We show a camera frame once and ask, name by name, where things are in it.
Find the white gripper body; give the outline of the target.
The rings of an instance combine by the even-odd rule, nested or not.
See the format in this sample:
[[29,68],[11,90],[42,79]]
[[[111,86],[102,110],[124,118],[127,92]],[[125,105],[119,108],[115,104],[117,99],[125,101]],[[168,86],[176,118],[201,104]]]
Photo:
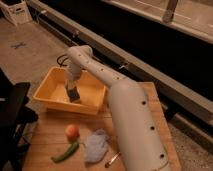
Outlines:
[[67,83],[66,87],[68,90],[72,90],[77,87],[77,82],[80,79],[81,75],[80,74],[72,74],[68,73],[67,74]]

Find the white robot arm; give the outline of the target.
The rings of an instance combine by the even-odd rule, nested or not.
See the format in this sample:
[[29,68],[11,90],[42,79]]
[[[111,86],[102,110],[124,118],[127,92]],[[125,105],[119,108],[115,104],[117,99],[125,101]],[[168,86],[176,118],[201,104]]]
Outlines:
[[126,171],[171,171],[168,154],[160,139],[144,89],[129,77],[97,62],[88,45],[68,49],[67,94],[80,98],[77,81],[83,69],[108,88],[108,103]]

